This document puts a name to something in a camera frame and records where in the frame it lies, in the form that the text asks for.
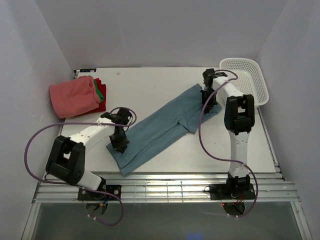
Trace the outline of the blue t shirt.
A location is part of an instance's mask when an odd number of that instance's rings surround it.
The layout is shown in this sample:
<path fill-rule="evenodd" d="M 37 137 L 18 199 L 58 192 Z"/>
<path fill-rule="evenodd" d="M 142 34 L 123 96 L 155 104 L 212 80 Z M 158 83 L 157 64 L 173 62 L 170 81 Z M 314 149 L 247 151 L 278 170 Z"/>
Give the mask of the blue t shirt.
<path fill-rule="evenodd" d="M 123 176 L 154 158 L 184 135 L 196 133 L 203 109 L 201 90 L 199 84 L 192 86 L 130 127 L 126 132 L 129 144 L 124 153 L 115 151 L 111 144 L 106 146 Z"/>

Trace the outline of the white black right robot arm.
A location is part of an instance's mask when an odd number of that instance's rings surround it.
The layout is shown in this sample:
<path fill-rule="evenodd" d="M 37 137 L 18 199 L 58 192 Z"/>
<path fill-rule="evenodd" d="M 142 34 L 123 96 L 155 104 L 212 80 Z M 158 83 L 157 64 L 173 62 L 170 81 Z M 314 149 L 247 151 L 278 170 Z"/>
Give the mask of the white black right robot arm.
<path fill-rule="evenodd" d="M 206 69 L 203 76 L 204 89 L 201 90 L 201 114 L 208 114 L 218 105 L 216 95 L 221 93 L 225 101 L 224 126 L 230 137 L 230 163 L 227 180 L 221 184 L 211 184 L 208 193 L 212 200 L 253 200 L 256 197 L 247 165 L 248 140 L 255 124 L 255 99 L 232 85 L 237 74 L 229 78 L 230 70 Z"/>

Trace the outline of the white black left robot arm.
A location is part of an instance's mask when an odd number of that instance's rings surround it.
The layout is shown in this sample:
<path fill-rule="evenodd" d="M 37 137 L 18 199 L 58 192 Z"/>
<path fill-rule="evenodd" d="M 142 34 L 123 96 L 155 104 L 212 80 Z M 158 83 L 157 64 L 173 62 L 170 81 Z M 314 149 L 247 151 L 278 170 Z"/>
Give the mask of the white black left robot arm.
<path fill-rule="evenodd" d="M 130 141 L 126 136 L 136 114 L 125 107 L 116 113 L 105 112 L 97 121 L 70 136 L 58 136 L 46 164 L 46 172 L 71 186 L 88 189 L 88 193 L 100 200 L 106 195 L 106 180 L 85 169 L 86 154 L 98 143 L 109 138 L 111 148 L 123 154 Z"/>

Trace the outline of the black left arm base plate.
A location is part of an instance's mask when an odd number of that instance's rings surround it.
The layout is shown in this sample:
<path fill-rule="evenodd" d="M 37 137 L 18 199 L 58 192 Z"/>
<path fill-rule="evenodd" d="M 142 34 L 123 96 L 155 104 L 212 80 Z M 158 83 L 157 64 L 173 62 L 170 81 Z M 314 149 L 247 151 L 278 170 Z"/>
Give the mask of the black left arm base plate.
<path fill-rule="evenodd" d="M 100 189 L 100 191 L 115 195 L 120 199 L 121 193 L 122 193 L 122 186 L 119 184 L 111 184 L 111 185 L 109 184 L 109 185 L 103 186 L 102 189 Z M 108 198 L 110 198 L 112 201 L 116 201 L 116 199 L 113 196 L 92 192 L 82 188 L 79 189 L 78 195 L 77 195 L 78 201 L 102 201 L 103 202 Z"/>

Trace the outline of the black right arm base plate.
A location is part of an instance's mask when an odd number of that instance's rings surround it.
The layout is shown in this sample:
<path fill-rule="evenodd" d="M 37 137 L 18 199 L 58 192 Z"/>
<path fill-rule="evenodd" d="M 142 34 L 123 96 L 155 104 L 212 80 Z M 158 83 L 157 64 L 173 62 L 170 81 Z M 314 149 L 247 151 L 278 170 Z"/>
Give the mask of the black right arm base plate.
<path fill-rule="evenodd" d="M 226 183 L 210 184 L 204 188 L 203 192 L 209 194 L 211 200 L 254 200 L 256 197 L 252 184 L 247 190 L 234 190 Z"/>

